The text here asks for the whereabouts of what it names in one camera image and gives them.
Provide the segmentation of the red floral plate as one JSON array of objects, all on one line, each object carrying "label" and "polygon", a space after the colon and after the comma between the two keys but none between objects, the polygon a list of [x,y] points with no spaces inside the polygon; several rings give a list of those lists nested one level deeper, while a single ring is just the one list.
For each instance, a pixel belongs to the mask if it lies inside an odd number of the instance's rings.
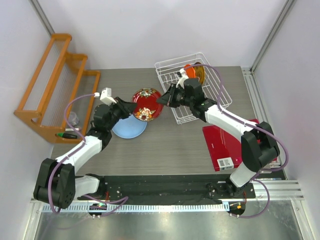
[{"label": "red floral plate", "polygon": [[150,87],[141,88],[133,96],[131,101],[136,103],[133,115],[142,122],[151,122],[158,118],[163,110],[163,105],[157,103],[161,93]]}]

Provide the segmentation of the light blue plate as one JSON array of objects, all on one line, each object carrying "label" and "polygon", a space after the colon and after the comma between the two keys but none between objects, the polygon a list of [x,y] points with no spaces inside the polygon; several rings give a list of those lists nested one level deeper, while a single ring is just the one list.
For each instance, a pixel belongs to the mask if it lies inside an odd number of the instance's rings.
[{"label": "light blue plate", "polygon": [[138,120],[131,115],[126,119],[120,119],[112,128],[112,131],[120,138],[133,139],[145,131],[147,124],[146,121]]}]

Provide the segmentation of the orange plate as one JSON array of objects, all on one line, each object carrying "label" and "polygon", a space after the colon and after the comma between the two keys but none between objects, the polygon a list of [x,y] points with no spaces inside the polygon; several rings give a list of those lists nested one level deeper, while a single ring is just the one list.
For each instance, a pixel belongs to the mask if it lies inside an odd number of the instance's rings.
[{"label": "orange plate", "polygon": [[186,65],[184,66],[184,70],[185,70],[186,75],[188,76],[188,78],[190,78],[190,79],[196,78],[196,71],[195,71],[195,69],[192,67],[191,64],[186,64]]}]

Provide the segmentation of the yellow patterned plate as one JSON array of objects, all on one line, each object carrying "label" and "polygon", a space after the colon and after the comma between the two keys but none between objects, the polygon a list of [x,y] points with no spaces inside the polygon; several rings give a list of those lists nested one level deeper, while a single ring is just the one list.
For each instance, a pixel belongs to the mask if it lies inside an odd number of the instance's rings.
[{"label": "yellow patterned plate", "polygon": [[201,83],[201,85],[203,85],[205,82],[205,68],[200,62],[195,62],[194,65],[195,66],[193,69],[195,71],[195,76],[198,78],[198,81]]}]

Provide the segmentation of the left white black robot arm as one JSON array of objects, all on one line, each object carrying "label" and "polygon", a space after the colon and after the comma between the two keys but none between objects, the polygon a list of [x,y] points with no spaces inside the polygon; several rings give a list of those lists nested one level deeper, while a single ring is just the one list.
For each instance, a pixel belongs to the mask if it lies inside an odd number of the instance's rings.
[{"label": "left white black robot arm", "polygon": [[74,199],[85,196],[100,200],[107,192],[101,176],[86,174],[76,177],[78,170],[109,144],[112,128],[119,120],[128,118],[137,104],[116,97],[110,104],[100,104],[94,110],[91,128],[82,141],[57,159],[42,161],[33,197],[50,205],[55,214],[66,209]]}]

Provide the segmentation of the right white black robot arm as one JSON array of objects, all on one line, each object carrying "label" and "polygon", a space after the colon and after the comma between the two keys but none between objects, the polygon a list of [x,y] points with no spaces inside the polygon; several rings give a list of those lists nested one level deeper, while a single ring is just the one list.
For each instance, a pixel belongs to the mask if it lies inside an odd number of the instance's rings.
[{"label": "right white black robot arm", "polygon": [[242,162],[226,179],[225,190],[230,197],[242,194],[250,180],[280,155],[272,127],[267,122],[256,124],[223,110],[215,100],[205,96],[195,78],[186,79],[183,86],[172,84],[156,101],[170,108],[188,107],[193,116],[221,128],[240,142]]}]

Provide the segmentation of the orange wooden rack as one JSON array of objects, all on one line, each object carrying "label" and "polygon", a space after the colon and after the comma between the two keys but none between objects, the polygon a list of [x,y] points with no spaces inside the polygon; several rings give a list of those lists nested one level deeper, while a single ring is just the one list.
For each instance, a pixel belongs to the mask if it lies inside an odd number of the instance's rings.
[{"label": "orange wooden rack", "polygon": [[85,80],[92,87],[85,94],[97,91],[101,73],[86,69],[88,56],[68,50],[72,36],[54,33],[34,71],[14,115],[51,144],[77,144],[81,140],[56,136],[67,128],[64,116],[73,106],[69,102],[79,94]]}]

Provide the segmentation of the clear plastic cup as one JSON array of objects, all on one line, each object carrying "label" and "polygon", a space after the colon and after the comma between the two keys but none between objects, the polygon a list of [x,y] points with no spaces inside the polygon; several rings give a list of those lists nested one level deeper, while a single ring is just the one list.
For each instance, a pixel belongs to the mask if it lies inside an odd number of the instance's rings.
[{"label": "clear plastic cup", "polygon": [[80,119],[79,117],[77,116],[77,114],[73,111],[71,111],[69,113],[69,116],[68,116],[68,122],[72,125],[72,126],[76,126],[78,125],[78,123],[80,122]]}]

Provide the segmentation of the green black marker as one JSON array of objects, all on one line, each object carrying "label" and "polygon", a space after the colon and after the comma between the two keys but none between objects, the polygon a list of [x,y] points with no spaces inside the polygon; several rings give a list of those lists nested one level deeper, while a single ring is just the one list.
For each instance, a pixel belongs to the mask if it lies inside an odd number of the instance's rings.
[{"label": "green black marker", "polygon": [[60,132],[56,134],[57,137],[65,138],[65,139],[77,139],[78,136],[68,132]]}]

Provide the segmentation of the red folder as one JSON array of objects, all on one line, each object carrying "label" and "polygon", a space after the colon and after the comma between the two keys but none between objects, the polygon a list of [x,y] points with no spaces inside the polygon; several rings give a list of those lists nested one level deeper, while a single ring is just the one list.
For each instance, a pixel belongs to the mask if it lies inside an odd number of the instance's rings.
[{"label": "red folder", "polygon": [[216,125],[202,128],[204,139],[215,171],[245,168],[242,159],[242,136],[253,130],[250,126],[239,125],[239,133],[228,132]]}]

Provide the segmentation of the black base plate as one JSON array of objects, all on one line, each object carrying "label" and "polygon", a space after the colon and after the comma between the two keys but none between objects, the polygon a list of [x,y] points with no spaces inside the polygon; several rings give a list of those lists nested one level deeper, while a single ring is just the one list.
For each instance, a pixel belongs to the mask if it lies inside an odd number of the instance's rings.
[{"label": "black base plate", "polygon": [[106,175],[104,186],[90,195],[115,201],[128,197],[128,205],[187,206],[220,204],[223,200],[253,200],[253,184],[239,193],[229,193],[226,174]]}]

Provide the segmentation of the slotted metal rail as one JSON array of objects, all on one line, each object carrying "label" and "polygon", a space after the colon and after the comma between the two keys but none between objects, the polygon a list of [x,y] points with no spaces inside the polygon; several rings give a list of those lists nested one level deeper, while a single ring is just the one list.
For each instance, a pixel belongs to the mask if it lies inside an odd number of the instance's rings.
[{"label": "slotted metal rail", "polygon": [[[101,213],[116,209],[116,204],[102,204],[94,202],[76,202],[68,208],[62,209],[61,213]],[[178,212],[228,212],[228,202],[209,205],[129,205],[124,204],[116,213],[178,213]]]}]

